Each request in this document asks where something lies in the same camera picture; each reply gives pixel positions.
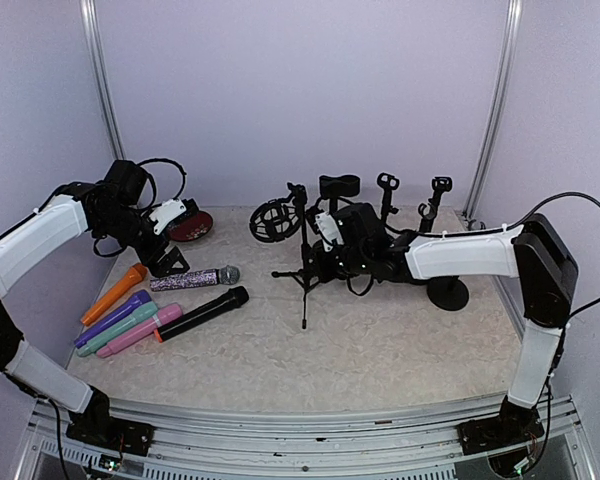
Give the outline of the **orange microphone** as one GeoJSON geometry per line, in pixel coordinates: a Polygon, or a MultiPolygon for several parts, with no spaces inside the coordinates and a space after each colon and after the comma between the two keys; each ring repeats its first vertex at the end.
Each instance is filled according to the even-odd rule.
{"type": "Polygon", "coordinates": [[[131,266],[127,272],[107,290],[100,299],[83,315],[81,323],[85,327],[90,327],[99,320],[106,311],[118,301],[133,286],[143,281],[148,273],[148,269],[136,263],[131,266]]]}

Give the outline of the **purple microphone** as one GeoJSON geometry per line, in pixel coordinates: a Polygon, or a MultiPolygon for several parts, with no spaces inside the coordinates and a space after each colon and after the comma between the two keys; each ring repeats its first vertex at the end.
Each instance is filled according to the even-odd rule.
{"type": "Polygon", "coordinates": [[[101,320],[98,320],[93,326],[85,330],[75,341],[74,346],[80,348],[89,340],[102,333],[109,327],[115,325],[138,307],[151,301],[151,297],[146,290],[139,290],[132,294],[121,306],[107,314],[101,320]]]}

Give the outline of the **pink microphone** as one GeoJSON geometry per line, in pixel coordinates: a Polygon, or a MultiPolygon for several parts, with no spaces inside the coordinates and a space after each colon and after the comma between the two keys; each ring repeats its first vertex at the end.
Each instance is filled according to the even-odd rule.
{"type": "Polygon", "coordinates": [[[177,320],[182,315],[183,311],[179,304],[169,304],[159,309],[147,320],[144,320],[142,323],[108,342],[96,352],[96,355],[99,358],[107,358],[117,354],[145,337],[150,336],[157,328],[177,320]]]}

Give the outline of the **teal microphone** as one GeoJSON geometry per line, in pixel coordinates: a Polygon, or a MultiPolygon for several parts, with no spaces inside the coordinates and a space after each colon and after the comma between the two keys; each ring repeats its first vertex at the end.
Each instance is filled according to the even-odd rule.
{"type": "Polygon", "coordinates": [[[139,306],[122,320],[108,327],[94,338],[88,340],[84,346],[77,349],[77,355],[79,357],[85,357],[96,353],[99,349],[106,346],[110,341],[116,339],[128,330],[152,317],[157,311],[158,307],[153,301],[139,306]]]}

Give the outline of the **silver rhinestone microphone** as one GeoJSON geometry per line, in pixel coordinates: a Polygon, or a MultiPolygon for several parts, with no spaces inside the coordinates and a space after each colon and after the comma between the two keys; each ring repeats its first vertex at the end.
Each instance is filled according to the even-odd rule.
{"type": "Polygon", "coordinates": [[[219,269],[206,269],[174,274],[152,279],[149,283],[153,292],[202,288],[216,285],[234,285],[240,280],[238,267],[227,265],[219,269]]]}

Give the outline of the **black tripod mic stand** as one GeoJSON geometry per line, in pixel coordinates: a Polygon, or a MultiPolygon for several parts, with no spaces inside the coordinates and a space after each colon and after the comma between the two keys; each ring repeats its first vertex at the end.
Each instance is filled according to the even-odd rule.
{"type": "Polygon", "coordinates": [[[308,194],[304,185],[288,182],[287,189],[289,193],[286,197],[269,200],[254,210],[249,219],[249,231],[257,241],[267,244],[283,242],[300,232],[302,266],[295,271],[273,271],[271,276],[275,279],[291,278],[302,288],[301,328],[306,330],[308,294],[319,285],[317,270],[311,258],[309,231],[318,233],[316,215],[320,210],[317,206],[308,207],[308,194]]]}

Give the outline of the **black tall microphone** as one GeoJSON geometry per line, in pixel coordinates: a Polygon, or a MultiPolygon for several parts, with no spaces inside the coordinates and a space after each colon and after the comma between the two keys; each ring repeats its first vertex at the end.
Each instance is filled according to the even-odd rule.
{"type": "Polygon", "coordinates": [[[158,327],[154,330],[154,336],[160,343],[165,342],[201,326],[220,315],[242,307],[249,299],[250,296],[245,287],[230,288],[216,299],[185,313],[168,324],[158,327]]]}

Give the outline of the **black round-base stand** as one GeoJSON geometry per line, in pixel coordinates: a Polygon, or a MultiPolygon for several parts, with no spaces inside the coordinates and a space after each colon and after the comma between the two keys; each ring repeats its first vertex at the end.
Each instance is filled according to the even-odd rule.
{"type": "Polygon", "coordinates": [[[435,176],[431,180],[432,195],[428,200],[429,216],[435,217],[442,200],[442,196],[453,188],[453,180],[448,176],[435,176]]]}

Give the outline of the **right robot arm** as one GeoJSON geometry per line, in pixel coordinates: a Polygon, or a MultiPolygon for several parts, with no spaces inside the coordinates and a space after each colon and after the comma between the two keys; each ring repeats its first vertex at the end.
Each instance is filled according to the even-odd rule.
{"type": "Polygon", "coordinates": [[[469,299],[462,277],[518,280],[526,320],[522,347],[491,433],[511,444],[529,429],[560,362],[569,322],[579,313],[572,306],[578,265],[537,208],[512,225],[439,234],[394,230],[367,203],[333,212],[313,208],[309,218],[320,238],[309,264],[323,283],[362,275],[372,283],[423,283],[432,303],[458,311],[469,299]]]}

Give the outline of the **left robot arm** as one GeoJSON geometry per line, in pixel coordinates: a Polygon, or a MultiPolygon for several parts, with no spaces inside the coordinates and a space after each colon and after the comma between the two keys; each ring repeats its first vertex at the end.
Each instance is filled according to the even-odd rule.
{"type": "Polygon", "coordinates": [[[64,408],[70,436],[87,443],[107,445],[124,434],[121,420],[110,413],[109,397],[34,346],[5,300],[49,258],[85,234],[133,250],[155,277],[186,271],[180,250],[170,244],[168,227],[187,212],[188,201],[175,194],[139,204],[146,189],[157,189],[147,170],[151,163],[116,160],[101,180],[62,184],[0,234],[0,374],[27,394],[64,408]]]}

